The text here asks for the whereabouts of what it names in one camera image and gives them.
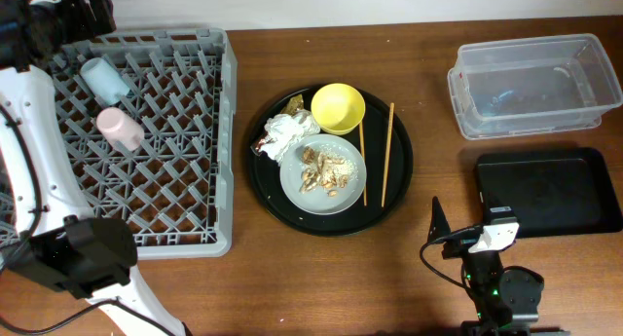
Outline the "black rectangular bin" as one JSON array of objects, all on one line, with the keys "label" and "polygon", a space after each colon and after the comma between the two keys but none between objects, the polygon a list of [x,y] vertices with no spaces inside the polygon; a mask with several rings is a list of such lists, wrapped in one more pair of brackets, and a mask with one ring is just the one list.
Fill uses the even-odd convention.
[{"label": "black rectangular bin", "polygon": [[485,154],[474,171],[483,221],[512,214],[519,239],[622,230],[605,159],[594,148]]}]

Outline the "grey plate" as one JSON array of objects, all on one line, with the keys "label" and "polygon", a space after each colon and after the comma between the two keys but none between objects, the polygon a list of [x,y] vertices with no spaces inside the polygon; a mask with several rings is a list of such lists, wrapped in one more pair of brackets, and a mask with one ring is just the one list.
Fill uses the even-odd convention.
[{"label": "grey plate", "polygon": [[[299,192],[303,171],[301,157],[306,146],[337,153],[356,164],[356,176],[338,196],[328,197],[321,189],[306,194]],[[353,144],[344,138],[322,133],[302,139],[286,152],[281,162],[279,180],[286,197],[297,208],[311,214],[331,215],[348,209],[359,200],[366,185],[367,168],[363,156]]]}]

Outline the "food scraps on plate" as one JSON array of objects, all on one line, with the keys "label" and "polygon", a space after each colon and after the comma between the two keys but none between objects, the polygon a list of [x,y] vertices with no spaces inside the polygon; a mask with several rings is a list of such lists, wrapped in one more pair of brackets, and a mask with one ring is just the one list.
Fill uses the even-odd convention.
[{"label": "food scraps on plate", "polygon": [[337,153],[306,146],[301,161],[301,194],[321,189],[328,197],[336,197],[356,176],[356,164]]}]

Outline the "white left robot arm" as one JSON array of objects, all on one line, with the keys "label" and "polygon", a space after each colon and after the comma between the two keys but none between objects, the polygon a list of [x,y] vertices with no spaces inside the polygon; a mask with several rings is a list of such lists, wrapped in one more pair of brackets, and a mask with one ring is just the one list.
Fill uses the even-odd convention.
[{"label": "white left robot arm", "polygon": [[18,232],[3,266],[86,300],[127,335],[186,335],[141,276],[128,224],[88,204],[56,118],[49,61],[115,29],[111,0],[1,0],[1,154]]}]

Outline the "clear plastic bin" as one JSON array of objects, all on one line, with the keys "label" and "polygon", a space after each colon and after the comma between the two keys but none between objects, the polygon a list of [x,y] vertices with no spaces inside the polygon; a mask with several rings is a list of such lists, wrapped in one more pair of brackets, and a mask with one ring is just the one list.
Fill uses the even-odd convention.
[{"label": "clear plastic bin", "polygon": [[447,74],[467,140],[592,129],[622,104],[622,87],[589,33],[462,45]]}]

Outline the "yellow plastic bowl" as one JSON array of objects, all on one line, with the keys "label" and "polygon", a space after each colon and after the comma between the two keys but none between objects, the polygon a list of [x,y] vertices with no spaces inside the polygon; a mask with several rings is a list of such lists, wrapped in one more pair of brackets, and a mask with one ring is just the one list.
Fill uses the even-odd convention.
[{"label": "yellow plastic bowl", "polygon": [[330,134],[345,135],[363,121],[366,103],[362,93],[347,84],[321,87],[311,99],[311,114],[320,128]]}]

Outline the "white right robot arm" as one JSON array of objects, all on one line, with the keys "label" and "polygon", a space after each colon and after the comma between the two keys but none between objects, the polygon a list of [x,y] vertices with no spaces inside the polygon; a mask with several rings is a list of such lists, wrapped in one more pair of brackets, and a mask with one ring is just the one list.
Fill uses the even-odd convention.
[{"label": "white right robot arm", "polygon": [[[534,329],[544,278],[522,266],[505,267],[500,253],[511,247],[520,223],[507,205],[493,205],[483,223],[453,231],[438,198],[432,199],[431,221],[419,256],[437,277],[462,289],[474,303],[477,319],[464,321],[462,335],[567,335],[560,328]],[[437,270],[424,257],[432,245],[442,246],[445,260],[461,260],[460,279]]]}]

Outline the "pink plastic cup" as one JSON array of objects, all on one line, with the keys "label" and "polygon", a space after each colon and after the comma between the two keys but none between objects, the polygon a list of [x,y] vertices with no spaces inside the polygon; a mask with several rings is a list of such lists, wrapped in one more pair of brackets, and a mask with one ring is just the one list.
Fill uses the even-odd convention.
[{"label": "pink plastic cup", "polygon": [[95,121],[97,129],[116,151],[121,150],[121,145],[134,151],[145,137],[144,129],[117,107],[103,109]]}]

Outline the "blue plastic cup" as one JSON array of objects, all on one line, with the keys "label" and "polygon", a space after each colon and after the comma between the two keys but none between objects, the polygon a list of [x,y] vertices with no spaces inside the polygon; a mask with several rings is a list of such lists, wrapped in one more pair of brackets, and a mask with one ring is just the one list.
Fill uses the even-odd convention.
[{"label": "blue plastic cup", "polygon": [[107,105],[117,104],[122,96],[127,96],[130,92],[130,87],[122,76],[102,57],[86,61],[80,69],[80,75],[92,93]]}]

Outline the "crumpled white tissue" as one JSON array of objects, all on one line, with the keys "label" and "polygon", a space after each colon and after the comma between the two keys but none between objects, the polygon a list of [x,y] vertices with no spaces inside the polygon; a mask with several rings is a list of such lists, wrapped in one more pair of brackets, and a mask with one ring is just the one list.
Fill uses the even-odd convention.
[{"label": "crumpled white tissue", "polygon": [[266,154],[281,164],[286,152],[303,138],[320,133],[320,126],[308,110],[299,110],[293,115],[277,114],[264,125],[264,134],[251,146],[260,156]]}]

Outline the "gold coffee sachet wrapper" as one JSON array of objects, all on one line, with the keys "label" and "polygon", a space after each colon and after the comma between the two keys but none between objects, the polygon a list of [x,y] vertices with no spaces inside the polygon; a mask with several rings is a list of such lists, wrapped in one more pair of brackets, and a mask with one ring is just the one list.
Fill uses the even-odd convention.
[{"label": "gold coffee sachet wrapper", "polygon": [[289,99],[287,104],[281,109],[280,113],[294,116],[301,110],[304,110],[304,99],[301,94],[297,94]]}]

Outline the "round black tray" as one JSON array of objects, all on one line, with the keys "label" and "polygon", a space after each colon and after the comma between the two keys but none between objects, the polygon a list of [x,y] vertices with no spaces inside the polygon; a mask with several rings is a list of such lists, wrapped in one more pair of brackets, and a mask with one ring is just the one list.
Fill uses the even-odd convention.
[{"label": "round black tray", "polygon": [[248,148],[245,163],[250,186],[260,203],[283,224],[310,235],[346,236],[379,224],[404,201],[414,165],[409,134],[400,119],[394,117],[385,207],[381,208],[389,106],[370,93],[361,93],[366,102],[363,122],[368,175],[367,204],[359,199],[337,214],[307,213],[287,199],[280,185],[277,163],[264,154],[256,155],[251,147]]}]

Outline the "grey dishwasher rack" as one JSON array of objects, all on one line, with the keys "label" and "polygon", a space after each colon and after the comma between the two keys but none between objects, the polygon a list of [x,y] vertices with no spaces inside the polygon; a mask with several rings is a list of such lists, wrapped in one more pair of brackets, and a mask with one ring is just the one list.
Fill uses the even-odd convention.
[{"label": "grey dishwasher rack", "polygon": [[[107,105],[80,75],[104,58],[130,87]],[[121,219],[143,260],[217,257],[232,244],[232,123],[238,62],[216,28],[116,32],[66,45],[48,63],[55,111],[79,187],[98,217]],[[117,107],[145,132],[116,151],[96,127]],[[18,241],[1,156],[1,243]]]}]

